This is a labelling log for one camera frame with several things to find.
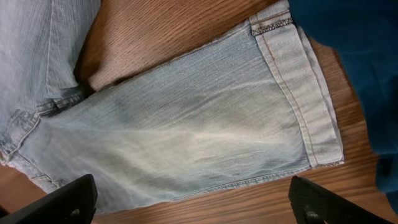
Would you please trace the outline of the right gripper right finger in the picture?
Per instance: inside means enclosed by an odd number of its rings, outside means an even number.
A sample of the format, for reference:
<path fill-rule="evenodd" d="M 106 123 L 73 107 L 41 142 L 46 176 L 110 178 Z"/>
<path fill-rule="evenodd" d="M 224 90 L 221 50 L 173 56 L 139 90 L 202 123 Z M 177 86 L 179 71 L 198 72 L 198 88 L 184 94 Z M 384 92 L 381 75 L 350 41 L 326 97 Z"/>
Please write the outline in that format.
<path fill-rule="evenodd" d="M 298 224 L 392 224 L 303 177 L 292 177 L 289 200 Z"/>

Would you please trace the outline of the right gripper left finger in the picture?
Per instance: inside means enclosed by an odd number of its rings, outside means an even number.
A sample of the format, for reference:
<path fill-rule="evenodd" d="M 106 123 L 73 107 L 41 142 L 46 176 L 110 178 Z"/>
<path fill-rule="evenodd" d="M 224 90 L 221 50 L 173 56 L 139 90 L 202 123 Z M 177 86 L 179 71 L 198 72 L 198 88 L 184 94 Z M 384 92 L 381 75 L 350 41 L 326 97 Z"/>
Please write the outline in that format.
<path fill-rule="evenodd" d="M 1 224 L 90 224 L 98 192 L 94 177 L 86 174 L 28 206 L 1 217 Z"/>

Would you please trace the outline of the light blue denim shorts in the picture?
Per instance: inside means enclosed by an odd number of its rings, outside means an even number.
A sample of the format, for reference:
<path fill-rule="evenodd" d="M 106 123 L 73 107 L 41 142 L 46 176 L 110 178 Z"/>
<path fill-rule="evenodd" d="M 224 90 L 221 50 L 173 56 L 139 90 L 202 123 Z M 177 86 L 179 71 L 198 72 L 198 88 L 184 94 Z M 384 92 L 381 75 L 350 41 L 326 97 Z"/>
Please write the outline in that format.
<path fill-rule="evenodd" d="M 279 1 L 86 97 L 73 70 L 99 1 L 1 2 L 1 163 L 45 192 L 91 174 L 99 213 L 344 161 L 328 87 Z"/>

